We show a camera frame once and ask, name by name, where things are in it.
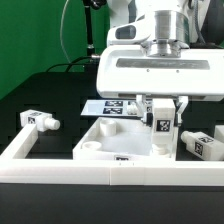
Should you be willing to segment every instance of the qr-like marker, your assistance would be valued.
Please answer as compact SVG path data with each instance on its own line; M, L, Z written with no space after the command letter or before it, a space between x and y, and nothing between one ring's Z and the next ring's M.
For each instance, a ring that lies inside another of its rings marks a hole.
M104 108L103 114L122 114L122 108Z
M123 107L123 101L106 101L106 107Z
M35 118L28 117L28 124L35 124Z
M169 132L170 131L170 120L158 120L156 131Z
M199 138L200 141L204 142L204 143L209 143L209 142L213 142L214 140L209 138L209 137L203 137L203 138Z
M197 154L199 154L200 156L202 156L203 153L203 145L201 145L198 142L195 142L195 150L194 150Z

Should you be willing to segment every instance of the black cable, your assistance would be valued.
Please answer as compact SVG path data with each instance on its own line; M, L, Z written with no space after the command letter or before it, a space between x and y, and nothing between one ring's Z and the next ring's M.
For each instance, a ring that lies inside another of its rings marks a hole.
M194 25L195 25L195 29L196 29L200 43L205 44L205 40L201 34L201 31L199 29L199 23L198 23L198 0L194 0Z
M90 56L76 58L74 61L72 61L72 63L68 64L68 67L65 70L65 72L69 72L69 70L72 68L72 66L74 64L76 64L77 62L82 61L82 60L86 60L86 59L90 59L90 58L91 58Z
M46 70L46 72L49 72L52 68L56 68L56 67L60 67L60 66L68 66L68 65L71 65L71 66L74 66L74 65L75 66L79 66L79 65L85 65L85 64L77 64L77 63L75 63L75 64L73 64L73 63L56 64L56 65L53 65L50 68L48 68Z

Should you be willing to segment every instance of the black label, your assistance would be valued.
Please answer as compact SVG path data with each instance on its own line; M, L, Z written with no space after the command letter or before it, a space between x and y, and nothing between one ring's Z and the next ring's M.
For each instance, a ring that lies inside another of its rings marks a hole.
M103 114L122 114L122 108L104 108Z
M106 107L123 107L123 101L106 101Z
M30 114L29 116L33 116L33 117L37 117L39 115L41 115L42 113L40 112L33 112L32 114Z
M35 124L35 118L34 117L28 117L28 124Z
M203 145L195 142L195 150L194 150L197 154L199 154L200 156L202 156L203 154Z
M128 157L124 157L124 156L115 156L115 160L127 161L127 160L129 160L129 158Z
M200 141L204 142L204 143L209 143L209 142L213 142L214 140L209 138L209 137L203 137L203 138L199 138Z
M170 131L170 120L157 120L156 131L169 132Z

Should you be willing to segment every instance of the white object with marker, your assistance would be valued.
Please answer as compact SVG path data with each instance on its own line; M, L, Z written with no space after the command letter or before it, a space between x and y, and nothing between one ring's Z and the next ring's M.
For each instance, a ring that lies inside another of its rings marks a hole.
M26 124L36 124L38 131L58 130L60 122L52 118L52 114L44 113L36 110L27 110L20 113L21 126Z
M224 144L203 132L184 131L181 139L187 144L187 150L206 161L222 161Z

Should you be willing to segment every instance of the white plastic block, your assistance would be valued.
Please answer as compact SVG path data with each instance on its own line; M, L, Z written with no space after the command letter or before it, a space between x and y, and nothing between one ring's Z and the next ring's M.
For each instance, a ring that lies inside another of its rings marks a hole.
M110 167L105 162L74 160L16 159L0 162L0 183L110 184Z
M224 143L202 133L184 131L181 139L186 143L186 149L206 161L221 161L224 159Z
M145 167L145 185L223 186L223 162L158 161Z
M127 161L112 166L110 185L144 185L144 167Z
M27 124L4 150L1 159L24 159L38 138L37 125Z
M215 126L214 139L224 143L224 125Z
M36 124L38 131L58 130L60 122L52 118L52 114L44 113L36 110L27 110L20 113L21 126L26 124Z

